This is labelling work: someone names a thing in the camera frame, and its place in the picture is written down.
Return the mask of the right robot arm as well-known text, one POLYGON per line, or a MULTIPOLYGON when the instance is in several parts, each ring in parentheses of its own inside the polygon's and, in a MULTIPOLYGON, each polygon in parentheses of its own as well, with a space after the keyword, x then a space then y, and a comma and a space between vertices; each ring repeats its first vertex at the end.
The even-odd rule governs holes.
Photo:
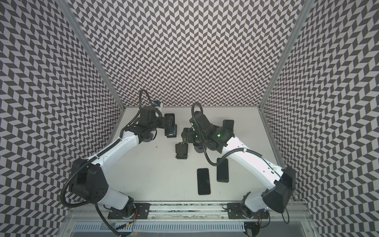
POLYGON ((248 192, 240 202, 240 210, 247 218, 269 208, 284 213, 294 192, 296 171, 291 167, 282 168, 266 160, 261 154, 249 149, 231 129, 213 125, 201 111, 192 112, 189 120, 191 128, 184 128, 182 139, 194 143, 203 151, 221 154, 218 162, 206 159, 212 166, 219 166, 226 159, 233 159, 251 172, 264 185, 263 191, 248 192))

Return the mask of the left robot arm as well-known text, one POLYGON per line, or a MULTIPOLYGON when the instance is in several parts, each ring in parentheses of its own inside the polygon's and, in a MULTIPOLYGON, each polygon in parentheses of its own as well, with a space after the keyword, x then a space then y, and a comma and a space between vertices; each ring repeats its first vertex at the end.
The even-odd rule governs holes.
POLYGON ((168 138, 176 137, 177 125, 173 113, 162 114, 160 109, 146 106, 132 124, 125 126, 119 138, 103 150, 87 159, 78 159, 72 164, 69 180, 61 191, 61 201, 67 192, 71 192, 84 201, 68 203, 73 208, 89 203, 103 204, 116 210, 127 212, 133 200, 130 196, 111 188, 105 174, 127 152, 140 143, 153 140, 153 131, 164 129, 168 138))

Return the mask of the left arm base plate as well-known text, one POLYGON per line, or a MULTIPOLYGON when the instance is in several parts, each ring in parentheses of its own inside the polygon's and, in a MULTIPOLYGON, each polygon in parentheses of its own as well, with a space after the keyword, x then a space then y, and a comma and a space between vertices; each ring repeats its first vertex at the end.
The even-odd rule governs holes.
POLYGON ((111 207, 108 214, 108 219, 147 219, 150 212, 150 207, 151 204, 147 202, 127 204, 124 209, 115 209, 111 207))

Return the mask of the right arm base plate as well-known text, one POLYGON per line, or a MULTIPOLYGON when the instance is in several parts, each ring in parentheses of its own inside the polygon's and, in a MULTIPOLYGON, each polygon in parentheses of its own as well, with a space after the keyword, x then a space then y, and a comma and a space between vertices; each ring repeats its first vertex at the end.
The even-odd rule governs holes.
POLYGON ((223 205, 224 210, 228 214, 229 219, 269 219, 269 212, 266 209, 261 209, 258 212, 253 212, 246 207, 241 207, 240 203, 229 202, 223 205))

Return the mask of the grey round-base phone stand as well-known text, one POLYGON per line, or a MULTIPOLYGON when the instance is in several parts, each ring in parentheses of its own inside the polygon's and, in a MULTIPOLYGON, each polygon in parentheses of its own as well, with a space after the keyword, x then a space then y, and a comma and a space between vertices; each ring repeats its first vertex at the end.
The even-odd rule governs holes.
POLYGON ((153 133, 150 133, 144 140, 143 142, 151 142, 155 139, 155 135, 153 133))

